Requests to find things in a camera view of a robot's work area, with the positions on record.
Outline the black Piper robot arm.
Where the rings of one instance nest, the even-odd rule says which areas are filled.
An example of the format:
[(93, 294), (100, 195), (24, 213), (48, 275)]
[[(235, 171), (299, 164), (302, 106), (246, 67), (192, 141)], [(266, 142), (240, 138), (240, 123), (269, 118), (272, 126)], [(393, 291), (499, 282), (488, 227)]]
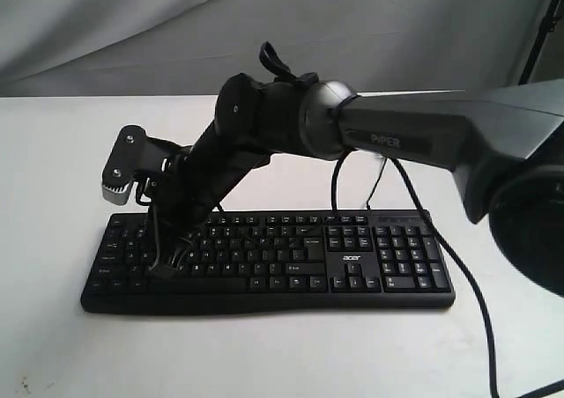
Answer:
[(467, 218), (534, 284), (563, 292), (563, 83), (483, 92), (362, 96), (338, 81), (230, 77), (214, 117), (167, 160), (152, 191), (160, 225), (181, 232), (277, 153), (335, 160), (372, 151), (449, 171)]

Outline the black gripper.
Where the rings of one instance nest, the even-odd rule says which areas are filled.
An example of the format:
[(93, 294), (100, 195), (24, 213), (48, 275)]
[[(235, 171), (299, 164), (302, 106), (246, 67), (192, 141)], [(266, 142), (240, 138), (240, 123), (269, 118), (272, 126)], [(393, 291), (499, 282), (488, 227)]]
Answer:
[(208, 219), (251, 170), (268, 165), (270, 159), (268, 151), (223, 140), (199, 140), (190, 150), (170, 156), (162, 177), (149, 184), (155, 251), (151, 274), (164, 279), (177, 275), (195, 249), (189, 233)]

